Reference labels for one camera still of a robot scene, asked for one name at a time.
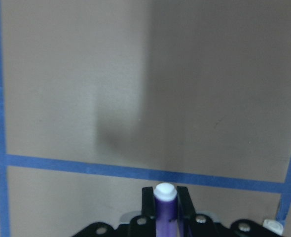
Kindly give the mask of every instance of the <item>white cap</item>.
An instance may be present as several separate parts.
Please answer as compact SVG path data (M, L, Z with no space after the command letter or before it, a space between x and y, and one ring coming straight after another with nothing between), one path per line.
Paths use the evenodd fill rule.
M266 219L266 220L264 220L263 226L265 228L269 229L270 231L280 235L280 236L284 232L283 225L281 223L279 223L278 221L275 221L275 220Z
M155 187L153 194L160 201L173 201L176 198L177 191L173 184L160 183Z

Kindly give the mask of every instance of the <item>purple marker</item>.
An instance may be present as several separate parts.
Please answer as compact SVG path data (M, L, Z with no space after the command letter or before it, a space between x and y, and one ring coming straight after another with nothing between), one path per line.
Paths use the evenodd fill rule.
M177 191L174 185L161 183L154 189L156 237L177 236Z

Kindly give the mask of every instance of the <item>purple tube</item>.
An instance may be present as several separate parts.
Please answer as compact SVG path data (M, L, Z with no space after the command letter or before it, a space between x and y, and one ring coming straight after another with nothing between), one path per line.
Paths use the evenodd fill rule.
M154 189L156 237L177 236L177 191L174 185L161 183Z

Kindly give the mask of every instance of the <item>white object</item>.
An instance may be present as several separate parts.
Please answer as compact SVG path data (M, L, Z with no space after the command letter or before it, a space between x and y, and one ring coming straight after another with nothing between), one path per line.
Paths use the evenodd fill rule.
M160 201L173 201L176 198L177 191L173 184L160 183L155 187L153 194Z
M270 231L280 235L280 236L284 232L283 225L281 223L279 223L278 221L275 221L275 220L266 219L266 220L264 220L263 226L265 228L269 229Z

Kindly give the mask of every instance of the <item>purple cylinder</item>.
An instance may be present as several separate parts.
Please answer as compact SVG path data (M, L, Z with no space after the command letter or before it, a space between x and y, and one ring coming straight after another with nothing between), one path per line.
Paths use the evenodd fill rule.
M177 193L172 184L161 183L154 190L156 237L177 236Z

